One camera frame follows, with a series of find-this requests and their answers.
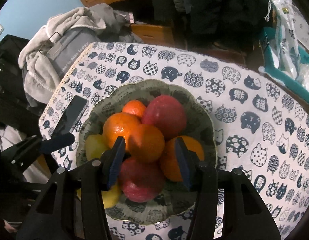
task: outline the cat print tablecloth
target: cat print tablecloth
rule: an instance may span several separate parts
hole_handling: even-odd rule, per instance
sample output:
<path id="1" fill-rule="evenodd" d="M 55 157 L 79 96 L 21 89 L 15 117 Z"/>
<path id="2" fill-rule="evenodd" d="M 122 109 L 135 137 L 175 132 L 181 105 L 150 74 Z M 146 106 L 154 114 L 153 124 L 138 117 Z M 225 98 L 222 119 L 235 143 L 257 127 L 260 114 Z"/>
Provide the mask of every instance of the cat print tablecloth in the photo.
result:
<path id="1" fill-rule="evenodd" d="M 217 168 L 244 171 L 285 238 L 309 204 L 309 115 L 271 81 L 236 64 L 163 46 L 91 44 L 61 81 L 39 121 L 42 136 L 50 138 L 75 95 L 89 101 L 73 131 L 75 143 L 52 153 L 58 164 L 67 170 L 76 167 L 78 135 L 93 106 L 119 86 L 145 79 L 187 88 L 210 113 Z M 223 199 L 219 190 L 215 237 L 222 233 Z M 121 240 L 176 240 L 185 239 L 192 215 L 189 210 L 152 226 L 110 217 L 108 222 Z"/>

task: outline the orange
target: orange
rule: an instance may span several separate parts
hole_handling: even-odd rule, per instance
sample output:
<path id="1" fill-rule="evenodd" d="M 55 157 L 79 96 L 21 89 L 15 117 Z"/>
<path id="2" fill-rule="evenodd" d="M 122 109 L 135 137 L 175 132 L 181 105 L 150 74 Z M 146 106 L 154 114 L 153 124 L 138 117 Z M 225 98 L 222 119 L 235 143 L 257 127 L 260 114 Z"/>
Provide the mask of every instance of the orange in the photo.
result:
<path id="1" fill-rule="evenodd" d="M 134 115 L 116 113 L 105 121 L 102 135 L 105 137 L 109 148 L 113 147 L 118 136 L 122 136 L 126 141 L 126 151 L 128 151 L 129 135 L 139 124 L 140 120 Z"/>
<path id="2" fill-rule="evenodd" d="M 135 115 L 139 119 L 142 118 L 145 110 L 146 110 L 145 105 L 138 100 L 131 100 L 128 103 L 126 103 L 122 108 L 123 113 Z"/>
<path id="3" fill-rule="evenodd" d="M 195 152 L 201 161 L 204 160 L 203 148 L 196 139 L 186 135 L 178 137 L 181 137 L 184 140 L 184 143 L 187 146 L 188 150 Z M 182 181 L 182 176 L 180 173 L 178 161 L 176 159 L 174 147 L 176 138 L 177 137 L 171 139 L 166 143 L 165 149 L 159 161 L 161 170 L 167 179 L 170 179 L 172 181 Z"/>
<path id="4" fill-rule="evenodd" d="M 164 136 L 160 130 L 149 124 L 140 124 L 130 133 L 129 152 L 141 163 L 157 161 L 164 149 Z"/>

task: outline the apple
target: apple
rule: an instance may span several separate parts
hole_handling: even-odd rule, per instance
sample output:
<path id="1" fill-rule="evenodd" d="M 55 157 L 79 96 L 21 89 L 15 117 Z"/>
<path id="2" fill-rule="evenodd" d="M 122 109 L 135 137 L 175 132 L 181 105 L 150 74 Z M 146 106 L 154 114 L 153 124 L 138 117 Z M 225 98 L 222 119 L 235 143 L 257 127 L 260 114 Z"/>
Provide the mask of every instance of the apple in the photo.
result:
<path id="1" fill-rule="evenodd" d="M 133 202 L 147 202 L 163 190 L 165 177 L 157 163 L 139 163 L 134 157 L 126 159 L 119 173 L 119 185 Z"/>
<path id="2" fill-rule="evenodd" d="M 161 95 L 147 106 L 141 119 L 143 124 L 157 127 L 166 140 L 178 136 L 187 126 L 187 116 L 182 104 L 168 95 Z"/>

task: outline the smartphone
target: smartphone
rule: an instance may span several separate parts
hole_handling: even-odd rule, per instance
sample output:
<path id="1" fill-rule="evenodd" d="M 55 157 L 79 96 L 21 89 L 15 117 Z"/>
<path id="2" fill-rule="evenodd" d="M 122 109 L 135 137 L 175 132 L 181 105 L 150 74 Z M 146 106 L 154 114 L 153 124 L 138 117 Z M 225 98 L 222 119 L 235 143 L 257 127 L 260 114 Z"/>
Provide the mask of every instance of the smartphone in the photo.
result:
<path id="1" fill-rule="evenodd" d="M 51 138 L 56 136 L 63 135 L 66 133 L 72 133 L 76 123 L 81 119 L 85 110 L 88 107 L 88 100 L 80 97 L 74 96 L 68 107 L 61 116 Z"/>

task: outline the green ceramic bowl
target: green ceramic bowl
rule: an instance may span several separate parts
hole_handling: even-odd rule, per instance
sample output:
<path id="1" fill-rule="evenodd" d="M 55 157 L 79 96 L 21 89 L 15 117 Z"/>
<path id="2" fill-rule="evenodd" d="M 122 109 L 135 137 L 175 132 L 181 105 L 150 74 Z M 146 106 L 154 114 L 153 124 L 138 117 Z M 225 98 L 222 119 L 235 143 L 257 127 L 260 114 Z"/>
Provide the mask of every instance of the green ceramic bowl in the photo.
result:
<path id="1" fill-rule="evenodd" d="M 86 138 L 91 134 L 102 133 L 103 124 L 109 116 L 121 112 L 123 106 L 130 100 L 137 99 L 147 105 L 159 95 L 170 95 L 184 106 L 187 127 L 180 135 L 188 135 L 198 140 L 203 146 L 205 161 L 216 166 L 214 127 L 208 112 L 183 87 L 152 79 L 123 85 L 96 104 L 80 131 L 76 155 L 77 166 L 87 161 Z M 106 214 L 116 220 L 130 220 L 142 225 L 151 225 L 187 211 L 195 204 L 196 197 L 197 193 L 188 192 L 182 183 L 167 180 L 163 191 L 153 200 L 135 203 L 122 194 L 116 206 L 106 209 Z"/>

